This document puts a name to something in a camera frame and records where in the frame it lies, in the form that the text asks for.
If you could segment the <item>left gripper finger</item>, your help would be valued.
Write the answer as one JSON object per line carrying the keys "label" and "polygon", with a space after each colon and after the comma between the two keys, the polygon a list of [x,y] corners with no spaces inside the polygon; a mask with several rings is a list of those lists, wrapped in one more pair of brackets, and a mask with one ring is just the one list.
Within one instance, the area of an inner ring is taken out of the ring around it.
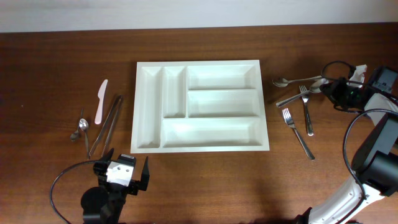
{"label": "left gripper finger", "polygon": [[114,153],[114,148],[111,148],[105,155],[103,155],[99,161],[100,162],[111,162]]}
{"label": "left gripper finger", "polygon": [[139,181],[139,190],[146,191],[149,185],[150,173],[149,173],[149,158],[146,157],[145,163],[141,173],[141,179]]}

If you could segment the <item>steel tablespoon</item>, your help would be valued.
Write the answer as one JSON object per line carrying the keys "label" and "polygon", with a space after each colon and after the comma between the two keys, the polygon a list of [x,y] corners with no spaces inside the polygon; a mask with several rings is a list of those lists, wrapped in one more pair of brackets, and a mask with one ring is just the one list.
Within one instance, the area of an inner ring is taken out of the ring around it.
{"label": "steel tablespoon", "polygon": [[284,88],[290,83],[295,83],[295,82],[305,82],[305,81],[310,81],[310,80],[319,80],[321,79],[321,76],[315,76],[315,77],[310,77],[310,78],[302,78],[302,79],[296,79],[296,80],[286,80],[285,78],[279,77],[276,80],[273,80],[272,83],[280,88]]}
{"label": "steel tablespoon", "polygon": [[309,88],[307,88],[305,85],[300,85],[299,86],[300,93],[298,95],[295,95],[288,99],[277,102],[275,105],[276,105],[276,107],[280,108],[280,107],[285,106],[286,104],[288,104],[302,96],[308,95],[309,93],[320,93],[321,92],[320,87],[327,83],[328,83],[327,79],[321,78],[321,79],[315,81],[313,84],[311,84],[309,86]]}

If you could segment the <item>steel fork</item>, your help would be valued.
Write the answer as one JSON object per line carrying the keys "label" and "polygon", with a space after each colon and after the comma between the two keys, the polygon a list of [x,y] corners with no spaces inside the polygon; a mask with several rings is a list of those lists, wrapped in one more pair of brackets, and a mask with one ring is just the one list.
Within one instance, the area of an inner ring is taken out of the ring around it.
{"label": "steel fork", "polygon": [[313,132],[313,126],[312,126],[312,122],[311,122],[310,114],[309,114],[309,110],[308,110],[308,99],[309,99],[308,93],[306,93],[305,95],[302,95],[306,127],[307,127],[307,134],[309,136],[313,136],[314,132]]}
{"label": "steel fork", "polygon": [[315,156],[312,154],[312,152],[308,148],[307,144],[305,143],[303,137],[301,136],[298,129],[296,128],[295,123],[292,119],[292,116],[291,116],[288,108],[282,110],[282,116],[284,118],[286,125],[288,127],[290,127],[293,130],[293,132],[295,133],[295,135],[296,135],[299,143],[301,144],[304,152],[306,153],[307,157],[312,161],[315,160]]}

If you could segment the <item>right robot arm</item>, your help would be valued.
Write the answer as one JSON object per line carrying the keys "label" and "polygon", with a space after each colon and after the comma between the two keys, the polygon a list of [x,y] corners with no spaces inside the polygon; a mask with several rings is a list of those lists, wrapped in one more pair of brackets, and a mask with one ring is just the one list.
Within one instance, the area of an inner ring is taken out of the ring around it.
{"label": "right robot arm", "polygon": [[[397,97],[392,94],[397,71],[380,66],[366,81],[366,65],[348,68],[347,78],[330,78],[320,90],[334,109],[356,114],[345,132],[342,148],[350,177],[323,204],[297,215],[294,223],[348,223],[368,205],[397,192],[397,155],[392,153],[397,146]],[[375,127],[349,160],[348,134],[363,116]]]}

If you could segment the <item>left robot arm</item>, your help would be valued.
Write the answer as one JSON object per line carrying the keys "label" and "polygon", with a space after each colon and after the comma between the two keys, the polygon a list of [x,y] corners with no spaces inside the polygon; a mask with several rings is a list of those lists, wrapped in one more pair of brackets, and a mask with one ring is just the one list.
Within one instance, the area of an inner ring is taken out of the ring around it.
{"label": "left robot arm", "polygon": [[88,189],[81,197],[84,223],[117,223],[127,196],[147,190],[150,179],[149,159],[145,160],[141,178],[134,180],[132,175],[136,158],[121,154],[113,161],[113,152],[111,149],[93,165],[98,186]]}

